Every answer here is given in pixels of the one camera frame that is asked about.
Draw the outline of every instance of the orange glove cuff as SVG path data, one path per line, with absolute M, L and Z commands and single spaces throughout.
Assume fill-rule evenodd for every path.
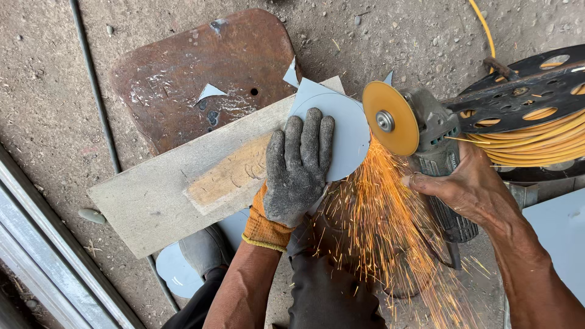
M 248 217 L 242 239 L 251 245 L 286 252 L 288 240 L 294 228 L 288 228 L 266 218 L 263 199 L 267 190 L 268 187 L 264 182 L 260 191 L 254 196 L 252 207 L 250 208 L 250 217 Z

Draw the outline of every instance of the leg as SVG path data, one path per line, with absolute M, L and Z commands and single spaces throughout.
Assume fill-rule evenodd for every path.
M 205 283 L 185 308 L 164 324 L 163 329 L 200 329 L 228 271 L 233 251 L 216 224 L 180 240 L 179 246 L 187 262 Z
M 345 270 L 335 269 L 329 255 L 317 258 L 314 250 L 308 250 L 312 225 L 305 223 L 292 233 L 288 247 L 294 255 L 289 328 L 385 329 L 384 319 L 376 314 L 378 298 L 367 291 L 365 283 Z

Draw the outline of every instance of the forearm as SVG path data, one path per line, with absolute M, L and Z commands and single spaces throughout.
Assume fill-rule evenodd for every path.
M 214 298 L 204 328 L 263 328 L 281 252 L 242 241 Z
M 510 303 L 513 328 L 581 328 L 585 309 L 555 272 L 547 251 L 519 211 L 484 228 Z

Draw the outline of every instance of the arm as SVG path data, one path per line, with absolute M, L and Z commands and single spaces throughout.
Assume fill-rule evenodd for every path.
M 254 197 L 236 256 L 204 328 L 263 328 L 266 304 L 290 234 L 319 199 L 331 162 L 335 121 L 312 108 L 303 124 L 291 116 L 266 147 L 266 176 Z
M 242 241 L 214 298 L 205 328 L 262 328 L 280 255 Z
M 484 228 L 504 281 L 512 328 L 582 328 L 585 309 L 556 274 L 487 155 L 470 142 L 459 142 L 459 152 L 460 165 L 450 176 L 415 174 L 405 183 Z

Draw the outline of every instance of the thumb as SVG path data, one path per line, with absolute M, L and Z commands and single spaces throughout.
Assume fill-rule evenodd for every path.
M 443 189 L 442 186 L 445 183 L 445 178 L 432 177 L 417 173 L 410 177 L 403 177 L 402 183 L 419 193 L 426 194 L 427 196 L 437 196 L 438 194 L 441 194 Z

